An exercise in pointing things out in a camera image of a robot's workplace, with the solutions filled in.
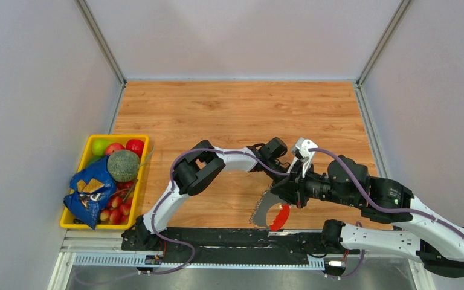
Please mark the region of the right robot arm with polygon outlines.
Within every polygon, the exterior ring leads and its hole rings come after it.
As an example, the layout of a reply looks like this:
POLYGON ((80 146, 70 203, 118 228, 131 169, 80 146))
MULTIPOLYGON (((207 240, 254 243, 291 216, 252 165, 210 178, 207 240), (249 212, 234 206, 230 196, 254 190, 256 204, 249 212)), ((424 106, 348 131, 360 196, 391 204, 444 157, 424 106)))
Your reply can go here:
POLYGON ((321 235, 328 252, 380 251, 420 262, 439 276, 464 277, 464 227, 435 213, 401 183, 370 176, 366 166, 350 158, 334 155, 323 175, 297 159, 270 193, 299 208, 310 199, 347 205, 373 222, 394 226, 392 231, 379 231, 328 220, 321 235))

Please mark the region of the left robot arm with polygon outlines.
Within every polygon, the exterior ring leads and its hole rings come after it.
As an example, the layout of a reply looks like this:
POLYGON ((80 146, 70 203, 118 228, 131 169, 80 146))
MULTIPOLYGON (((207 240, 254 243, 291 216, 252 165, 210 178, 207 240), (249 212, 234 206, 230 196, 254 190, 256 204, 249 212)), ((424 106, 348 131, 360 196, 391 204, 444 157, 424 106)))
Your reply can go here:
POLYGON ((242 149, 223 149, 208 140, 182 153, 170 166, 165 192, 146 214, 135 223, 135 244, 154 250, 161 241, 160 232, 180 206, 191 196, 202 193, 223 171, 263 172, 273 181, 287 175, 279 158, 287 153, 278 137, 242 149))

